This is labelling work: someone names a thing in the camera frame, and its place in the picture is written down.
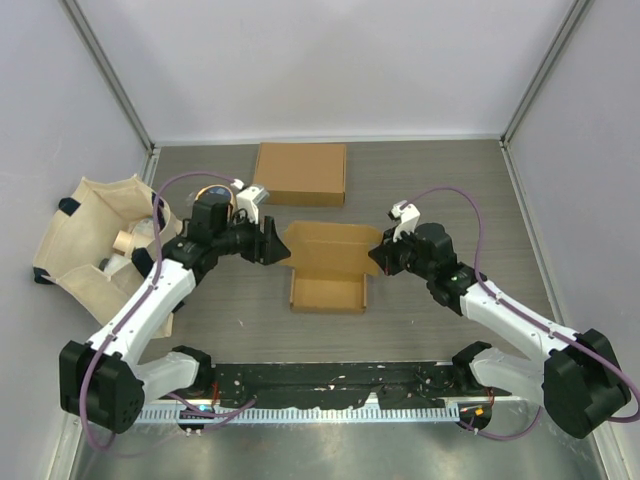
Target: brown box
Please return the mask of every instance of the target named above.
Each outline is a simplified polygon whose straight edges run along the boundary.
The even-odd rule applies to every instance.
[[[270,204],[341,207],[346,166],[346,145],[263,143],[253,183],[269,191]]]
[[[367,275],[378,275],[368,256],[382,233],[368,225],[293,222],[283,235],[293,267],[291,309],[296,312],[363,313]]]

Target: wood grain surface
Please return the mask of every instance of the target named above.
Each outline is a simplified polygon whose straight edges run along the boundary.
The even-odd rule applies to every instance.
[[[212,170],[250,182],[258,145],[165,147],[154,187],[191,170]],[[189,178],[164,198],[180,218],[187,198],[215,183]],[[391,205],[436,185],[469,191],[485,218],[481,269],[505,292],[551,318],[522,215],[497,141],[350,143],[343,208],[263,206],[279,232],[297,219],[366,223],[389,228]],[[444,224],[461,260],[471,263],[478,237],[473,210],[455,193],[435,193],[417,202],[421,220]],[[173,336],[154,340],[144,359],[173,346],[204,350],[224,362],[329,362],[446,360],[476,340],[515,350],[498,335],[436,304],[413,275],[379,276],[369,284],[363,315],[294,314],[289,310],[291,272],[221,258],[175,318]]]

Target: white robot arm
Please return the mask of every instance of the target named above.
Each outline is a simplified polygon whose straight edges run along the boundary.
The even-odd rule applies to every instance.
[[[195,201],[181,234],[163,246],[161,264],[153,265],[120,312],[85,344],[69,342],[60,353],[64,410],[79,413],[85,372],[98,346],[107,339],[111,341],[91,376],[86,403],[88,419],[112,432],[126,431],[145,403],[170,392],[204,391],[211,385],[211,357],[189,347],[176,347],[144,365],[138,362],[156,330],[217,265],[218,257],[239,253],[250,262],[271,265],[290,256],[277,236],[273,218],[266,216],[261,228],[258,204],[267,196],[260,185],[240,191],[235,213],[244,212],[242,217],[230,215],[229,200],[222,195],[208,194]],[[153,283],[160,265],[160,275]],[[114,330],[127,315],[126,324]]]
[[[584,438],[630,401],[622,380],[555,336],[574,340],[619,367],[604,335],[595,330],[580,334],[508,297],[484,275],[458,261],[442,225],[418,225],[420,213],[413,204],[399,202],[389,216],[397,225],[369,252],[385,274],[407,271],[423,278],[439,304],[490,328],[527,357],[476,342],[453,358],[462,371],[460,383],[496,387],[542,406],[576,438]],[[549,332],[534,326],[536,322]]]

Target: beige bag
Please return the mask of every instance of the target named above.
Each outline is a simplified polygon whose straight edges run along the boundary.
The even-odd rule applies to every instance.
[[[36,280],[60,285],[100,325],[106,325],[142,285],[143,278],[130,259],[110,275],[98,265],[114,253],[113,242],[120,230],[130,230],[151,216],[152,195],[151,188],[137,175],[107,184],[83,178],[71,198],[62,200],[61,209],[53,215],[33,261]],[[160,238],[164,244],[180,232],[181,222],[166,202],[162,212],[166,225]],[[155,259],[153,239],[146,249]],[[170,336],[172,324],[170,314],[154,338]]]

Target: white wall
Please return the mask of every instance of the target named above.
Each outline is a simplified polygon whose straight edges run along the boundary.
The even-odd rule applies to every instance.
[[[154,140],[506,128],[572,0],[80,0]]]
[[[0,469],[40,479],[60,431],[57,362],[97,323],[31,262],[83,175],[138,171],[144,152],[54,0],[0,2]]]
[[[562,310],[607,335],[636,382],[639,23],[636,0],[594,2],[512,145]],[[640,424],[617,430],[640,478]]]

